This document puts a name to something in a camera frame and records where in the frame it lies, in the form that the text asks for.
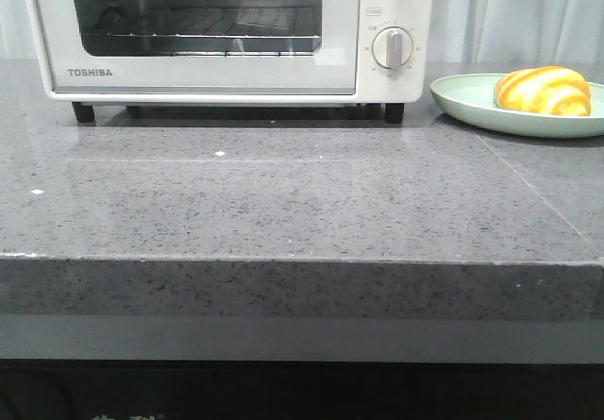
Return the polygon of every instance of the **oven frame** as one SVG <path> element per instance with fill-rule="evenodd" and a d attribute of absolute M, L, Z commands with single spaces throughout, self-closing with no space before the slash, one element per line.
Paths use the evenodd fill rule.
<path fill-rule="evenodd" d="M 87 104 L 179 104 L 179 105 L 304 105 L 304 104 L 403 104 L 416 101 L 423 91 L 428 45 L 431 0 L 359 0 L 355 86 L 341 93 L 250 93 L 250 92 L 137 92 L 134 89 L 93 92 L 63 91 L 57 88 L 51 55 L 42 24 L 38 0 L 26 0 L 34 33 L 44 89 L 52 99 Z M 372 9 L 395 10 L 397 20 L 376 16 Z M 411 62 L 399 72 L 379 66 L 371 53 L 377 34 L 392 24 L 401 25 L 414 40 Z"/>

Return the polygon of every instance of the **curtain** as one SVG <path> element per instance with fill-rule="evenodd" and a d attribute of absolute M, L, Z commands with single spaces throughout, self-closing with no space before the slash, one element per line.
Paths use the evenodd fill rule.
<path fill-rule="evenodd" d="M 0 57 L 35 57 L 24 0 L 0 0 Z M 434 0 L 428 60 L 603 62 L 604 0 Z"/>

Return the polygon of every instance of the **plate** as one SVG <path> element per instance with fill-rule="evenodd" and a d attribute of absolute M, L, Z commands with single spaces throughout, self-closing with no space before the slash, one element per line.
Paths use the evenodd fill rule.
<path fill-rule="evenodd" d="M 460 121 L 508 134 L 575 138 L 604 134 L 604 85 L 589 83 L 592 116 L 558 116 L 500 109 L 495 84 L 503 74 L 467 74 L 439 78 L 430 85 L 438 106 Z"/>

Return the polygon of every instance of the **oven dial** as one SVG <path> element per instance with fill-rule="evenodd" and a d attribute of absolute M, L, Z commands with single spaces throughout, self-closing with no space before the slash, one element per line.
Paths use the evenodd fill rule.
<path fill-rule="evenodd" d="M 381 67 L 400 69 L 413 52 L 413 39 L 403 28 L 386 28 L 374 41 L 374 58 Z"/>

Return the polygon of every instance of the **gray countertop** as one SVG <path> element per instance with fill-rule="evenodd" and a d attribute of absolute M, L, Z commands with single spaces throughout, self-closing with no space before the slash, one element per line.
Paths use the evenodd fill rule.
<path fill-rule="evenodd" d="M 429 65 L 428 81 L 511 66 Z M 597 67 L 579 66 L 604 82 Z M 604 138 L 365 108 L 98 107 L 0 62 L 0 313 L 604 318 Z"/>

